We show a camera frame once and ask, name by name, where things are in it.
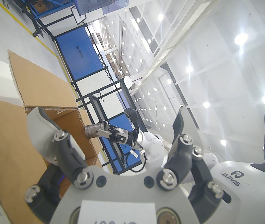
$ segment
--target blue wall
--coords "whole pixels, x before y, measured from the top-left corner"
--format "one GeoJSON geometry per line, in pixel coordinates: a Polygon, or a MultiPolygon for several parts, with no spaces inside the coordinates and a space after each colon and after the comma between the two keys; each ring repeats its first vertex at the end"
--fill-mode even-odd
{"type": "Polygon", "coordinates": [[[57,37],[73,81],[103,68],[84,27],[57,37]]]}

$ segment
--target white label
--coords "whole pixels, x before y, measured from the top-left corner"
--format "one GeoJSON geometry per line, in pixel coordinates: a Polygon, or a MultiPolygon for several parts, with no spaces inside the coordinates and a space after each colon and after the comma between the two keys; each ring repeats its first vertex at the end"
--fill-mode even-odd
{"type": "Polygon", "coordinates": [[[138,158],[138,154],[136,152],[134,152],[133,150],[129,151],[135,158],[138,158]]]}
{"type": "Polygon", "coordinates": [[[83,200],[78,224],[156,224],[155,204],[83,200]]]}

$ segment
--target jarvis logo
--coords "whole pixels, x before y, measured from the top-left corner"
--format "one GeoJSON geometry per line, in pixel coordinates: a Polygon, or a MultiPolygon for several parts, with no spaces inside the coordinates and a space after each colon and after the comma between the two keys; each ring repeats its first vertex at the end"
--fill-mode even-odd
{"type": "Polygon", "coordinates": [[[232,172],[231,173],[231,175],[235,175],[234,177],[235,178],[233,178],[231,175],[228,175],[227,173],[223,173],[223,174],[221,174],[221,175],[223,175],[225,178],[227,178],[228,180],[230,180],[233,184],[235,184],[236,186],[240,186],[241,185],[241,183],[240,182],[238,182],[235,178],[240,178],[240,177],[243,177],[245,174],[244,173],[242,173],[241,171],[234,171],[234,172],[232,172]]]}
{"type": "Polygon", "coordinates": [[[243,177],[245,174],[242,173],[241,171],[234,171],[233,173],[231,173],[231,175],[235,175],[235,178],[240,178],[243,177]]]}
{"type": "Polygon", "coordinates": [[[79,47],[78,47],[78,46],[77,46],[77,50],[78,50],[78,52],[79,52],[80,56],[81,56],[82,58],[84,58],[84,56],[82,55],[82,52],[80,51],[80,49],[79,49],[79,47]]]}

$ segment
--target cardboard box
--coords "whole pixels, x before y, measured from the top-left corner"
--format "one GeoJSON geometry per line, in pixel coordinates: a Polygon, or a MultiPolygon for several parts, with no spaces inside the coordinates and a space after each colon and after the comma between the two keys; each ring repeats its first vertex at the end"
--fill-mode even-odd
{"type": "Polygon", "coordinates": [[[27,113],[42,106],[76,139],[88,165],[101,166],[97,155],[102,147],[98,139],[83,136],[84,123],[87,125],[90,120],[86,111],[77,109],[68,83],[10,51],[9,61],[24,106],[0,101],[0,203],[13,224],[41,223],[24,200],[28,187],[37,183],[46,170],[43,158],[29,139],[27,113]]]}

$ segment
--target brown cylinder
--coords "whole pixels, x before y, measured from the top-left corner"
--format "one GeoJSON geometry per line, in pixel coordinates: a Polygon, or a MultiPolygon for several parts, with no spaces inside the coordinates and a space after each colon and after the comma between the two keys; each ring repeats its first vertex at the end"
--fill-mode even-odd
{"type": "Polygon", "coordinates": [[[97,124],[92,124],[84,127],[85,130],[85,136],[87,139],[92,139],[98,137],[97,131],[98,130],[104,130],[104,124],[97,123],[97,124]]]}

